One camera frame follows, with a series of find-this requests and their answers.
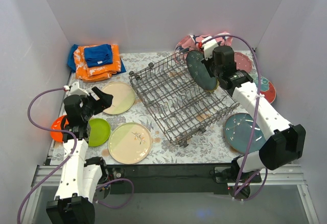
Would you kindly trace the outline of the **pink navy patterned cloth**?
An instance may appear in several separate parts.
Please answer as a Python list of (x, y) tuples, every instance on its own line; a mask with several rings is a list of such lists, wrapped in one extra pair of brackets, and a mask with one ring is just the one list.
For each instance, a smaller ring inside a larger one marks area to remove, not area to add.
[[(229, 35), (228, 32), (222, 32), (212, 37), (217, 41), (218, 47), (224, 45), (231, 46), (233, 38), (227, 35)], [(197, 50), (203, 53), (203, 51), (199, 49), (198, 44), (208, 36), (211, 35), (187, 35), (176, 45), (173, 55), (176, 56), (178, 53), (185, 53), (190, 50)]]

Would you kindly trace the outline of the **cream green plate lower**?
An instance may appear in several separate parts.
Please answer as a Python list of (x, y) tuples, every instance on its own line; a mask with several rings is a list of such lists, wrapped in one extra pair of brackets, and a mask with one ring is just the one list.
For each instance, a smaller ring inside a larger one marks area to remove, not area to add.
[(136, 164), (150, 152), (152, 138), (148, 129), (138, 123), (129, 122), (118, 126), (110, 135), (108, 150), (119, 163)]

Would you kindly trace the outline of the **floral patterned table mat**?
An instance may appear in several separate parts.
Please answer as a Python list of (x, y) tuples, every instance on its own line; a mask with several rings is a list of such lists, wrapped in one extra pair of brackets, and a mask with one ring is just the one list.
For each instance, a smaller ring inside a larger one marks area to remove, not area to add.
[[(162, 60), (171, 53), (128, 53), (121, 54), (121, 58), (126, 69), (131, 71), (135, 67), (144, 68), (151, 61)], [(232, 116), (236, 113), (246, 113), (246, 111), (239, 106), (230, 115)], [(223, 128), (228, 119), (227, 117), (207, 127), (204, 135), (200, 133), (188, 140), (189, 146), (185, 149), (179, 148), (178, 145), (175, 146), (168, 141), (137, 96), (134, 104), (127, 112), (120, 115), (111, 116), (103, 114), (96, 117), (107, 120), (111, 126), (111, 131), (114, 131), (119, 125), (126, 122), (137, 122), (149, 130), (152, 137), (152, 147), (149, 154), (140, 163), (226, 163), (240, 154), (228, 144), (224, 136)], [(63, 160), (63, 153), (62, 143), (53, 141), (48, 153), (49, 164), (53, 166), (59, 165)], [(108, 142), (98, 147), (89, 147), (86, 157), (91, 158), (93, 156), (102, 156), (107, 164), (118, 164), (109, 153)]]

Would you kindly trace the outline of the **orange white patterned cloth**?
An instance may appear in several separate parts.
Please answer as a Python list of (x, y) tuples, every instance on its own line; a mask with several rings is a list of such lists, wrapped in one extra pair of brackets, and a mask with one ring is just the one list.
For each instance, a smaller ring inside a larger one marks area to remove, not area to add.
[(87, 66), (84, 57), (84, 50), (90, 47), (97, 47), (97, 45), (77, 47), (74, 51), (73, 57), (76, 65), (75, 76), (77, 79), (84, 82), (96, 82), (109, 79), (112, 75), (117, 74), (122, 70), (119, 46), (117, 44), (111, 46), (113, 51), (113, 63), (93, 68)]

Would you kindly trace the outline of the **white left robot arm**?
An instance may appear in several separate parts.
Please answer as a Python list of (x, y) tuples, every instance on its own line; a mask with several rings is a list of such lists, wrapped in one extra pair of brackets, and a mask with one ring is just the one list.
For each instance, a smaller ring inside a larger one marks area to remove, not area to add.
[(94, 223), (92, 203), (98, 183), (108, 180), (109, 171), (102, 157), (86, 159), (92, 116), (111, 107), (113, 96), (97, 87), (90, 93), (80, 88), (69, 88), (64, 99), (66, 115), (61, 119), (64, 160), (59, 187), (54, 200), (46, 205), (52, 223)]

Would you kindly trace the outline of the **red teal floral plate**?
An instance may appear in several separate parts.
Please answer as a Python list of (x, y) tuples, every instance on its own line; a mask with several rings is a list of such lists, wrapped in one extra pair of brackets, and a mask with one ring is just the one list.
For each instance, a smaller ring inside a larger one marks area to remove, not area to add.
[(271, 81), (261, 76), (261, 94), (265, 96), (265, 99), (271, 104), (276, 98), (276, 90)]

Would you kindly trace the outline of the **plain lime green plate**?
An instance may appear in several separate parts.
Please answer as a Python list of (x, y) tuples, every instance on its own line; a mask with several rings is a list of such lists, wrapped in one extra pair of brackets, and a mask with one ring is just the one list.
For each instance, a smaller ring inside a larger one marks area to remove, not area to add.
[(111, 133), (111, 127), (109, 123), (101, 118), (94, 118), (89, 121), (90, 134), (88, 145), (90, 147), (98, 147), (104, 144)]

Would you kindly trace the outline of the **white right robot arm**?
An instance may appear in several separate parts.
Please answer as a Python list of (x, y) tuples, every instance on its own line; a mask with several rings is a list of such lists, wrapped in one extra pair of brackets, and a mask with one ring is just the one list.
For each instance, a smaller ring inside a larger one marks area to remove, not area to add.
[(232, 161), (232, 178), (242, 182), (252, 171), (275, 170), (301, 158), (306, 130), (280, 115), (261, 94), (252, 77), (237, 68), (232, 47), (203, 46), (203, 52), (203, 63), (209, 75), (216, 77), (220, 86), (246, 109), (266, 139), (259, 150)]

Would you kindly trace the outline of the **orange plastic plate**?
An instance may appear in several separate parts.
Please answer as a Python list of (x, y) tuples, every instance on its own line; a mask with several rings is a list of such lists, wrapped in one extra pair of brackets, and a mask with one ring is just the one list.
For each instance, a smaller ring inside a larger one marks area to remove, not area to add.
[(51, 138), (56, 142), (63, 142), (63, 133), (58, 132), (58, 130), (64, 130), (65, 126), (68, 124), (66, 115), (63, 115), (59, 118), (57, 118), (52, 126), (52, 131), (50, 132)]

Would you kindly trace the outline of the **cream green plate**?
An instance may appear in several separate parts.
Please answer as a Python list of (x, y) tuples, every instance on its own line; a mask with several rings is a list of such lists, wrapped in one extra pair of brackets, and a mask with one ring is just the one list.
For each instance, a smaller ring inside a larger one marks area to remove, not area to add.
[(133, 88), (124, 82), (111, 82), (102, 88), (102, 92), (113, 95), (111, 107), (103, 111), (109, 115), (118, 115), (126, 112), (135, 101)]
[(118, 126), (110, 135), (108, 150), (119, 163), (136, 164), (150, 152), (152, 138), (148, 129), (138, 123), (129, 122)]

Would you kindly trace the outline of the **pink polka dot plate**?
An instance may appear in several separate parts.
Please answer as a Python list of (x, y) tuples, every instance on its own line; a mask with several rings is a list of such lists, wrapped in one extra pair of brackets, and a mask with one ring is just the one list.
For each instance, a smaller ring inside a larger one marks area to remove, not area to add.
[(243, 53), (235, 52), (235, 62), (238, 70), (244, 70), (247, 73), (252, 71), (252, 62), (248, 56)]

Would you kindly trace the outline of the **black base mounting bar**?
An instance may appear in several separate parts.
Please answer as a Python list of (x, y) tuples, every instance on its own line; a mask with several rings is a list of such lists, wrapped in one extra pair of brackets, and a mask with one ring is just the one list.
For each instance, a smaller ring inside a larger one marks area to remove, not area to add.
[(231, 163), (107, 165), (107, 179), (97, 187), (111, 194), (213, 193), (228, 194), (240, 167)]

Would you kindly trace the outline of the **green polka dot plate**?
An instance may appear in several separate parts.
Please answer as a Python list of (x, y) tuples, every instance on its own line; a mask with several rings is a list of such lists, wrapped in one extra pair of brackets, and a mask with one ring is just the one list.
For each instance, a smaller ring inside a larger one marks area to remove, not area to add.
[(210, 88), (210, 89), (208, 89), (206, 91), (209, 92), (209, 93), (213, 93), (218, 87), (219, 87), (219, 82), (217, 81), (215, 87), (212, 87), (212, 88)]

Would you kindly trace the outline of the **cream green plate upper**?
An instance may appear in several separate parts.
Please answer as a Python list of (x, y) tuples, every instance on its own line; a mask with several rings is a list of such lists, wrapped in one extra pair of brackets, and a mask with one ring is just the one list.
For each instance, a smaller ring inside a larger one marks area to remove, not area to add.
[(102, 88), (102, 92), (113, 95), (111, 107), (103, 111), (109, 115), (118, 115), (126, 112), (135, 101), (133, 88), (124, 82), (111, 82)]

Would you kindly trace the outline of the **dark blue floral plate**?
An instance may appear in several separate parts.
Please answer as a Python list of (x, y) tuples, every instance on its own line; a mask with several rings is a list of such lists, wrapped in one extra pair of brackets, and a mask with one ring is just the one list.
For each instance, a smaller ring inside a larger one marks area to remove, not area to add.
[(215, 87), (218, 80), (210, 76), (203, 63), (204, 61), (204, 55), (197, 50), (190, 51), (186, 57), (186, 64), (191, 78), (200, 88), (208, 90)]
[[(236, 113), (230, 116), (224, 124), (224, 136), (228, 144), (237, 152), (244, 154), (249, 142), (253, 118), (247, 113)], [(260, 150), (266, 143), (266, 139), (258, 125), (254, 128), (254, 134), (249, 153)]]

